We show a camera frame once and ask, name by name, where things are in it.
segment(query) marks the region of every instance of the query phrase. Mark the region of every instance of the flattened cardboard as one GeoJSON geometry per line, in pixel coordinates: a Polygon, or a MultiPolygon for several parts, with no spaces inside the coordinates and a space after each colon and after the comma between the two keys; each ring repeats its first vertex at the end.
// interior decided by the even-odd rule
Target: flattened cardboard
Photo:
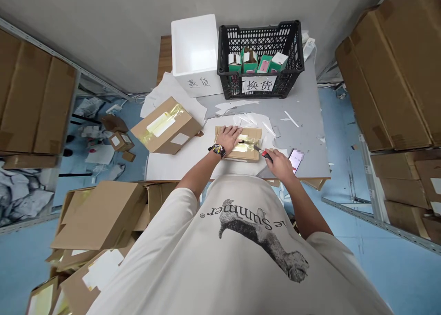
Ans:
{"type": "Polygon", "coordinates": [[[413,152],[372,155],[372,165],[379,178],[420,179],[416,161],[441,159],[441,150],[430,149],[413,152]]]}
{"type": "MultiPolygon", "coordinates": [[[[222,127],[217,126],[215,128],[215,141],[216,143],[217,136],[220,133],[222,127]]],[[[241,135],[247,135],[248,139],[262,139],[262,129],[253,129],[253,128],[243,128],[241,135]]],[[[232,161],[241,161],[241,162],[250,162],[256,163],[259,162],[260,154],[255,149],[247,148],[246,152],[238,152],[232,151],[230,154],[225,155],[223,160],[232,160],[232,161]]]]}
{"type": "Polygon", "coordinates": [[[52,248],[103,250],[127,246],[147,201],[141,184],[101,181],[64,225],[52,248]]]}
{"type": "Polygon", "coordinates": [[[18,38],[0,30],[0,122],[15,71],[20,44],[21,41],[18,38]]]}
{"type": "Polygon", "coordinates": [[[0,125],[0,150],[31,153],[51,56],[21,42],[0,125]]]}
{"type": "MultiPolygon", "coordinates": [[[[134,243],[135,240],[130,238],[126,247],[118,249],[124,258],[127,256],[134,243]]],[[[95,299],[101,293],[98,287],[95,287],[90,291],[84,283],[83,277],[89,272],[89,266],[105,252],[106,251],[100,252],[91,261],[61,283],[61,288],[66,296],[69,308],[74,315],[85,315],[95,299]]]]}
{"type": "Polygon", "coordinates": [[[3,158],[3,169],[37,169],[57,166],[58,157],[46,155],[10,155],[3,158]]]}
{"type": "Polygon", "coordinates": [[[385,0],[378,19],[434,145],[440,146],[441,0],[385,0]]]}
{"type": "Polygon", "coordinates": [[[357,123],[364,135],[367,147],[371,152],[393,149],[383,119],[358,64],[349,37],[339,45],[335,51],[335,57],[345,80],[357,123]]]}
{"type": "Polygon", "coordinates": [[[384,205],[390,224],[414,235],[429,237],[423,224],[424,215],[430,213],[428,210],[393,201],[385,201],[384,205]]]}
{"type": "Polygon", "coordinates": [[[391,178],[380,178],[380,181],[387,200],[431,209],[421,181],[391,178]]]}
{"type": "Polygon", "coordinates": [[[75,69],[53,57],[41,106],[34,153],[61,153],[74,87],[75,69]]]}
{"type": "Polygon", "coordinates": [[[116,152],[125,152],[132,149],[134,144],[129,135],[116,131],[109,137],[109,142],[116,152]]]}
{"type": "Polygon", "coordinates": [[[144,231],[156,213],[161,209],[167,197],[178,183],[160,183],[147,186],[148,200],[142,211],[138,223],[133,231],[144,231]]]}
{"type": "Polygon", "coordinates": [[[150,115],[144,118],[131,131],[151,153],[176,154],[182,146],[202,130],[201,125],[182,107],[170,97],[157,107],[150,115]],[[159,137],[149,132],[147,127],[160,118],[164,113],[176,112],[173,115],[174,122],[162,132],[159,137]],[[173,140],[179,134],[187,136],[187,140],[177,143],[173,140]]]}
{"type": "Polygon", "coordinates": [[[430,239],[434,243],[441,245],[441,218],[435,216],[424,217],[423,223],[430,239]]]}
{"type": "Polygon", "coordinates": [[[107,114],[106,116],[101,118],[101,122],[107,131],[110,131],[110,132],[119,131],[122,133],[129,132],[129,128],[127,127],[124,120],[122,120],[121,118],[119,118],[117,116],[107,114]]]}
{"type": "Polygon", "coordinates": [[[357,60],[394,148],[428,147],[432,141],[376,15],[367,12],[351,34],[357,60]]]}

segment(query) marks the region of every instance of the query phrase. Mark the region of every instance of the black plastic crate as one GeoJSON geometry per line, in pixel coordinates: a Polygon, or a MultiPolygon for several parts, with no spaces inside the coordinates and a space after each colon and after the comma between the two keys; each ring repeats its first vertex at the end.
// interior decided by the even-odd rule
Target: black plastic crate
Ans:
{"type": "Polygon", "coordinates": [[[219,53],[217,74],[220,76],[226,100],[242,98],[284,99],[293,87],[297,77],[305,70],[300,21],[281,22],[278,26],[241,29],[237,25],[222,25],[219,28],[219,53]],[[262,55],[277,52],[288,56],[285,70],[277,73],[240,74],[228,71],[228,54],[240,54],[248,46],[257,53],[258,62],[262,55]],[[277,76],[272,91],[242,92],[243,77],[277,76]]]}

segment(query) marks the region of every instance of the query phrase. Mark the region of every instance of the small cardboard box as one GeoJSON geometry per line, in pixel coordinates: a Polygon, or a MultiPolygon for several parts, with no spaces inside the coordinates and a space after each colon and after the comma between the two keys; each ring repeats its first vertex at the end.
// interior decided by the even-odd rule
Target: small cardboard box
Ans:
{"type": "MultiPolygon", "coordinates": [[[[221,131],[221,126],[215,128],[215,142],[217,135],[221,131]]],[[[239,138],[244,141],[250,141],[257,146],[258,142],[262,139],[262,129],[243,128],[239,138]]],[[[259,162],[260,154],[253,148],[253,144],[240,143],[238,144],[229,155],[224,156],[224,160],[239,161],[239,162],[259,162]]]]}
{"type": "Polygon", "coordinates": [[[130,238],[124,248],[100,252],[61,283],[61,289],[73,314],[85,315],[88,312],[101,291],[116,274],[134,243],[135,240],[130,238]]]}
{"type": "Polygon", "coordinates": [[[110,132],[129,132],[129,128],[126,123],[119,117],[107,114],[106,116],[101,118],[102,125],[107,131],[110,132]]]}
{"type": "Polygon", "coordinates": [[[228,71],[229,72],[242,72],[242,64],[240,63],[240,55],[239,54],[228,54],[228,71]]]}
{"type": "Polygon", "coordinates": [[[164,154],[176,154],[201,130],[201,125],[173,97],[131,129],[151,153],[164,154]]]}
{"type": "Polygon", "coordinates": [[[269,72],[280,72],[285,69],[288,55],[277,52],[270,61],[269,72]]]}
{"type": "Polygon", "coordinates": [[[138,183],[102,181],[61,227],[51,248],[103,250],[127,246],[147,201],[138,183]]]}
{"type": "Polygon", "coordinates": [[[240,52],[240,57],[242,60],[243,73],[244,74],[254,74],[257,70],[257,54],[252,49],[247,46],[242,48],[240,52]]]}
{"type": "Polygon", "coordinates": [[[146,186],[148,193],[147,204],[133,231],[144,231],[146,229],[177,184],[178,183],[159,183],[146,186]]]}
{"type": "Polygon", "coordinates": [[[130,137],[122,132],[116,131],[109,137],[110,144],[116,152],[125,152],[133,148],[134,144],[130,137]]]}
{"type": "Polygon", "coordinates": [[[272,56],[271,55],[262,55],[262,58],[260,59],[259,67],[257,68],[257,73],[268,73],[270,72],[270,63],[271,63],[272,56]]]}
{"type": "Polygon", "coordinates": [[[131,153],[131,152],[125,151],[123,153],[123,159],[128,161],[128,162],[133,162],[135,160],[135,158],[136,158],[136,155],[131,153]]]}
{"type": "Polygon", "coordinates": [[[57,166],[58,157],[45,155],[10,155],[3,158],[3,169],[38,169],[57,166]]]}
{"type": "Polygon", "coordinates": [[[429,237],[423,224],[424,215],[430,213],[428,210],[393,201],[385,201],[384,205],[390,224],[414,235],[429,237]]]}

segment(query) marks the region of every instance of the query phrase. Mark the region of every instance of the white product box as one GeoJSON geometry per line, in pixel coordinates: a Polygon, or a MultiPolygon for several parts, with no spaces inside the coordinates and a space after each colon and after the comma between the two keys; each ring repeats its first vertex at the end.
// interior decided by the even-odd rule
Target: white product box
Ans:
{"type": "Polygon", "coordinates": [[[173,76],[190,97],[223,93],[217,75],[218,34],[214,14],[171,23],[173,76]]]}

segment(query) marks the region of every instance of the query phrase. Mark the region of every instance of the white wall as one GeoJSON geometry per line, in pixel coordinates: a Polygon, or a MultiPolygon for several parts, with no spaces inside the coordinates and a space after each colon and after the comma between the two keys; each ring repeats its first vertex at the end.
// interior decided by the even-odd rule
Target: white wall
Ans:
{"type": "Polygon", "coordinates": [[[0,16],[126,91],[156,84],[160,36],[176,19],[214,13],[241,27],[299,19],[316,38],[317,71],[378,0],[0,0],[0,16]]]}

